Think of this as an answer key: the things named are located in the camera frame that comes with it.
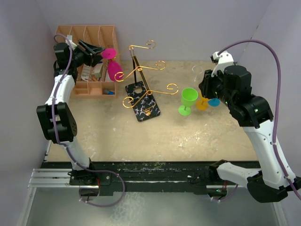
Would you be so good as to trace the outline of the clear wine glass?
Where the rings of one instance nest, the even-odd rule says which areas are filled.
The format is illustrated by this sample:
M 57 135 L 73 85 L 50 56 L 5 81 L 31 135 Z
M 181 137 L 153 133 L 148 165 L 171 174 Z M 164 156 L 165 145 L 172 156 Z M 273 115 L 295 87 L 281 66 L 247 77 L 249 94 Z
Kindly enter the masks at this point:
M 204 69 L 201 65 L 195 65 L 191 70 L 193 73 L 194 82 L 197 82 L 200 78 L 202 78 Z

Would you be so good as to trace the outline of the blue wine glass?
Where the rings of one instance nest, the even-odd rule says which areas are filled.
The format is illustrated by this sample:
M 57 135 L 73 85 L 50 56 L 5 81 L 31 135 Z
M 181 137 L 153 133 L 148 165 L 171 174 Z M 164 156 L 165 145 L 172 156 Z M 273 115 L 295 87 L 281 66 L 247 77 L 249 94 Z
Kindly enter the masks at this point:
M 208 101 L 208 104 L 212 107 L 217 107 L 220 105 L 220 100 L 218 98 L 213 98 Z

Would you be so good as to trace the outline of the pink wine glass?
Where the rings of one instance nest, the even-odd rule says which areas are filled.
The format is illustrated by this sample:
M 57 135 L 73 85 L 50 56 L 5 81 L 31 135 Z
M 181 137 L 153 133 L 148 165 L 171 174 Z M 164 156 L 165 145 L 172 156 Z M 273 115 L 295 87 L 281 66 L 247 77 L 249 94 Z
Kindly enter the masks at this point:
M 122 81 L 124 73 L 120 64 L 115 61 L 117 51 L 114 48 L 106 48 L 101 55 L 103 59 L 109 60 L 107 71 L 110 80 Z

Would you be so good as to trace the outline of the green wine glass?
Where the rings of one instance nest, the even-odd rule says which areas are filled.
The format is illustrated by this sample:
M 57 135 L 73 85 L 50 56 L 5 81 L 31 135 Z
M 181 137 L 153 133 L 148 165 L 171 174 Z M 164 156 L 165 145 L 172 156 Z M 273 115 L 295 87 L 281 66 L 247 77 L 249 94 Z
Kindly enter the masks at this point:
M 198 99 L 198 92 L 194 88 L 185 88 L 181 94 L 182 105 L 178 108 L 178 112 L 182 116 L 191 114 L 191 107 Z

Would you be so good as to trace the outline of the yellow wine glass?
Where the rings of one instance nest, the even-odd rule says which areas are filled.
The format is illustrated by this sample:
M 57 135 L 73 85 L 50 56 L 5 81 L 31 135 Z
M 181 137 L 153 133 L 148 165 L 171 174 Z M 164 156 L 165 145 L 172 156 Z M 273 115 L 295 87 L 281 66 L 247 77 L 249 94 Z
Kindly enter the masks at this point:
M 199 96 L 200 96 L 200 99 L 197 100 L 195 103 L 196 108 L 201 111 L 205 111 L 208 108 L 208 101 L 210 99 L 203 97 L 202 93 L 200 93 Z

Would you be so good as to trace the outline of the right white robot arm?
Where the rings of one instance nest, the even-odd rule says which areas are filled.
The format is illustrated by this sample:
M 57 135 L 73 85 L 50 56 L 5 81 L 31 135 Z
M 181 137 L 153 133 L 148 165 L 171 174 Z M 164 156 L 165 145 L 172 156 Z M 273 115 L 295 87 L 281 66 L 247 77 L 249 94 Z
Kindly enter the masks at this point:
M 260 168 L 248 169 L 220 160 L 209 169 L 214 184 L 227 180 L 248 189 L 260 203 L 279 202 L 301 187 L 301 179 L 290 169 L 280 146 L 273 139 L 274 116 L 268 101 L 252 94 L 251 73 L 243 66 L 227 66 L 216 75 L 206 70 L 199 88 L 203 97 L 217 98 L 248 136 L 257 155 Z

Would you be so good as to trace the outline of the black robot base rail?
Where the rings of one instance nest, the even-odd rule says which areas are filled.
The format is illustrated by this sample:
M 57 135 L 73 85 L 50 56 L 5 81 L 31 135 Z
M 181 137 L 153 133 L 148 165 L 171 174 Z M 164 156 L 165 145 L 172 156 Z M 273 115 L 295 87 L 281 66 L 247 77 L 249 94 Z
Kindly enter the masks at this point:
M 71 186 L 91 186 L 100 189 L 101 196 L 114 192 L 159 192 L 206 194 L 207 188 L 233 185 L 210 175 L 212 161 L 96 161 L 95 170 L 101 173 L 79 173 L 77 178 L 69 162 L 44 162 L 43 169 L 66 170 Z

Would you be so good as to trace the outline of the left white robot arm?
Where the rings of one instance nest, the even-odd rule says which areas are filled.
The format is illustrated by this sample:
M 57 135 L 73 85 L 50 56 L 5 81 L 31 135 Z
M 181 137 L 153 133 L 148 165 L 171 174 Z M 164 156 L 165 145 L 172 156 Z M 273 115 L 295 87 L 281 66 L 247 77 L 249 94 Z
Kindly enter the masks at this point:
M 76 85 L 78 68 L 95 66 L 102 60 L 104 47 L 88 44 L 82 40 L 73 44 L 69 40 L 54 45 L 54 86 L 49 99 L 36 109 L 36 113 L 47 140 L 64 149 L 73 170 L 80 171 L 80 179 L 87 185 L 96 181 L 97 173 L 92 169 L 90 158 L 83 152 L 77 140 L 77 124 L 69 109 L 68 101 Z

